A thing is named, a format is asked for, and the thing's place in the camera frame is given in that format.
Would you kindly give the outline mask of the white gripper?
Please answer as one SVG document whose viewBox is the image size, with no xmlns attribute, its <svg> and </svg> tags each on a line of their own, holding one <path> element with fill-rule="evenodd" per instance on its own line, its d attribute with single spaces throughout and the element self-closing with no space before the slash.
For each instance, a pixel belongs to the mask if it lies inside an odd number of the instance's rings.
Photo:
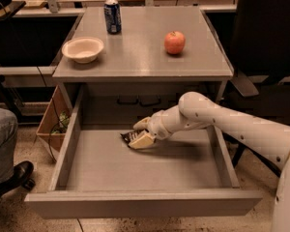
<svg viewBox="0 0 290 232">
<path fill-rule="evenodd" d="M 133 125 L 135 131 L 145 130 L 145 133 L 140 138 L 143 148 L 148 148 L 155 143 L 155 140 L 163 140 L 171 135 L 171 132 L 167 130 L 163 123 L 163 119 L 166 118 L 166 113 L 161 110 L 151 117 L 145 117 Z"/>
</svg>

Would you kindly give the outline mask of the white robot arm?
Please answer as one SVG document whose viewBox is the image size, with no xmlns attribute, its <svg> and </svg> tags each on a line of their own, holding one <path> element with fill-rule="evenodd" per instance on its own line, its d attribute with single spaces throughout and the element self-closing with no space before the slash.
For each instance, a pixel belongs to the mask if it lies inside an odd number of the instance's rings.
<svg viewBox="0 0 290 232">
<path fill-rule="evenodd" d="M 290 169 L 290 126 L 222 107 L 200 93 L 183 94 L 178 104 L 134 124 L 129 146 L 147 148 L 177 131 L 215 126 L 270 161 Z"/>
</svg>

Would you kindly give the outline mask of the white robot base body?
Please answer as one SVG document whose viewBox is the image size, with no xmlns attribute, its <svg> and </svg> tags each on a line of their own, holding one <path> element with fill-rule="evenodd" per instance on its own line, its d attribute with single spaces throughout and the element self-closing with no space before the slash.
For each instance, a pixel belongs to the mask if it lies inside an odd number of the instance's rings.
<svg viewBox="0 0 290 232">
<path fill-rule="evenodd" d="M 290 153 L 278 182 L 271 232 L 290 232 Z"/>
</svg>

